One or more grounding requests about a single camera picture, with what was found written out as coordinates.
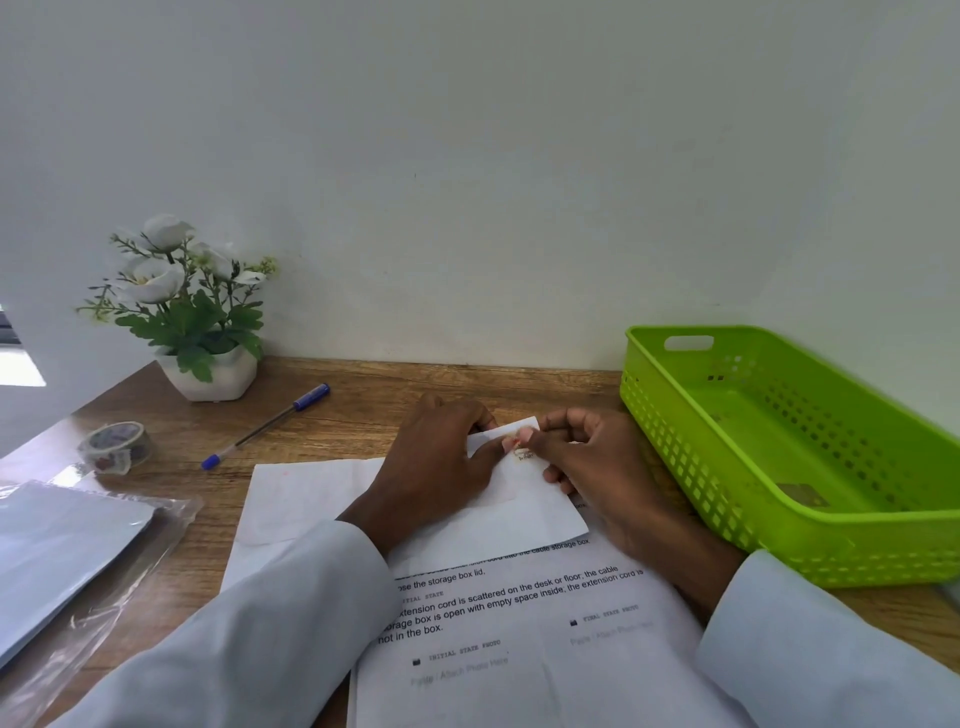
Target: green plastic basket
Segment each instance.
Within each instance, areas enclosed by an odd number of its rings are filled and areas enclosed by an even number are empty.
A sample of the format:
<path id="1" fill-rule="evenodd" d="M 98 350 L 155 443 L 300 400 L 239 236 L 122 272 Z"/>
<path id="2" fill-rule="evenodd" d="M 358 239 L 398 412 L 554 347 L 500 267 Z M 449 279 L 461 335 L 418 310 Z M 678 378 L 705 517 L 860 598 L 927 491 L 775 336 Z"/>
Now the green plastic basket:
<path id="1" fill-rule="evenodd" d="M 960 573 L 960 442 L 751 327 L 634 327 L 620 397 L 704 522 L 823 587 Z"/>

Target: hand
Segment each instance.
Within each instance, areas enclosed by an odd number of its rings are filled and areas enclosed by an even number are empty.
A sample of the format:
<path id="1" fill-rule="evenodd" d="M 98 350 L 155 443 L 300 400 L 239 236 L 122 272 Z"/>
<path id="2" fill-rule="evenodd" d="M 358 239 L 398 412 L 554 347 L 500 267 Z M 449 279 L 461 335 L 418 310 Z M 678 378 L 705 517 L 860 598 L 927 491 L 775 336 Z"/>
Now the hand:
<path id="1" fill-rule="evenodd" d="M 494 427 L 493 415 L 477 400 L 444 404 L 437 395 L 423 395 L 400 425 L 371 487 L 338 521 L 359 527 L 386 556 L 415 531 L 456 513 L 487 487 L 507 451 L 503 438 L 485 443 L 467 458 L 467 435 Z"/>
<path id="2" fill-rule="evenodd" d="M 634 420 L 571 407 L 540 417 L 539 425 L 540 431 L 524 427 L 516 436 L 550 463 L 543 477 L 565 493 L 576 489 L 618 548 L 712 612 L 745 554 L 660 492 L 640 455 Z"/>

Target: white sleeve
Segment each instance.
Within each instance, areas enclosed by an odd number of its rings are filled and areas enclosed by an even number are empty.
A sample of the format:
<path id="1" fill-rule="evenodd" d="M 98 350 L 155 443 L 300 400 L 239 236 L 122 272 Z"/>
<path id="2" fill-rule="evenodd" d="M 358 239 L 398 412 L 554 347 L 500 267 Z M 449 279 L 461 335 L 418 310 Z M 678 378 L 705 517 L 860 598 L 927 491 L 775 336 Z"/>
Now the white sleeve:
<path id="1" fill-rule="evenodd" d="M 309 726 L 400 604 L 363 531 L 323 522 L 53 725 Z"/>
<path id="2" fill-rule="evenodd" d="M 960 675 L 765 551 L 736 573 L 696 662 L 759 728 L 960 726 Z"/>

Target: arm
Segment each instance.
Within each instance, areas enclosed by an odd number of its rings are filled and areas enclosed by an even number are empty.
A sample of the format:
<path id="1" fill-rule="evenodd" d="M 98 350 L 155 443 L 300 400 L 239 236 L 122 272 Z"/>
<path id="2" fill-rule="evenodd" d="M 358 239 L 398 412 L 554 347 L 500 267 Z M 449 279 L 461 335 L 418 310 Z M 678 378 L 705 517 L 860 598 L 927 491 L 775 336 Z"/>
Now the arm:
<path id="1" fill-rule="evenodd" d="M 55 726 L 306 726 L 400 611 L 370 539 L 323 522 L 111 672 Z"/>
<path id="2" fill-rule="evenodd" d="M 399 614 L 383 560 L 419 528 L 460 510 L 503 457 L 493 440 L 467 459 L 479 402 L 424 397 L 370 489 L 263 570 L 226 590 L 153 649 L 128 660 L 53 725 L 98 728 L 308 726 Z"/>
<path id="3" fill-rule="evenodd" d="M 517 435 L 551 463 L 544 477 L 579 491 L 611 541 L 712 615 L 697 665 L 759 728 L 960 725 L 960 676 L 770 554 L 748 558 L 673 508 L 628 415 L 571 408 L 540 428 Z"/>
<path id="4" fill-rule="evenodd" d="M 736 573 L 696 660 L 760 728 L 960 725 L 960 676 L 765 551 Z"/>

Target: window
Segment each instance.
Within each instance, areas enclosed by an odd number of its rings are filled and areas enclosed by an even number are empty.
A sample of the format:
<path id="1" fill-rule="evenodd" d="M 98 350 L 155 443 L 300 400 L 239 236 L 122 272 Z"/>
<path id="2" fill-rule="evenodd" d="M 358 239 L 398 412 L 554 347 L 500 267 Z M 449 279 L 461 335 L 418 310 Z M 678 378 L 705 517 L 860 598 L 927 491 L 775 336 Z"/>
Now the window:
<path id="1" fill-rule="evenodd" d="M 10 319 L 0 306 L 0 386 L 45 387 L 34 360 L 20 344 Z"/>

